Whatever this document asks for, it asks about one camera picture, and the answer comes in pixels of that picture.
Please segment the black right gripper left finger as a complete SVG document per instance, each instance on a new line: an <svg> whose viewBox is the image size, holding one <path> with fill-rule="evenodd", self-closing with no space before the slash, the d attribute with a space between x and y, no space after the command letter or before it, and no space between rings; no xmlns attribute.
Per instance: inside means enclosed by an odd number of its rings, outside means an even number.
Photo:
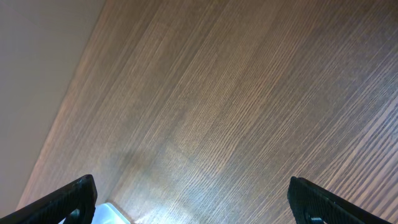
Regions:
<svg viewBox="0 0 398 224"><path fill-rule="evenodd" d="M91 174L86 174L1 218L1 224L90 224L97 197L94 178Z"/></svg>

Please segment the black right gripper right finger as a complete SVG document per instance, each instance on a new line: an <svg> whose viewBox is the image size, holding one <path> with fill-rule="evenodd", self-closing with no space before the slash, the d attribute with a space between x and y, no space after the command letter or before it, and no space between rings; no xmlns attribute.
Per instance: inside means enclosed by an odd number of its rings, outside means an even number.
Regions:
<svg viewBox="0 0 398 224"><path fill-rule="evenodd" d="M391 224L302 177L290 179L287 198L299 224Z"/></svg>

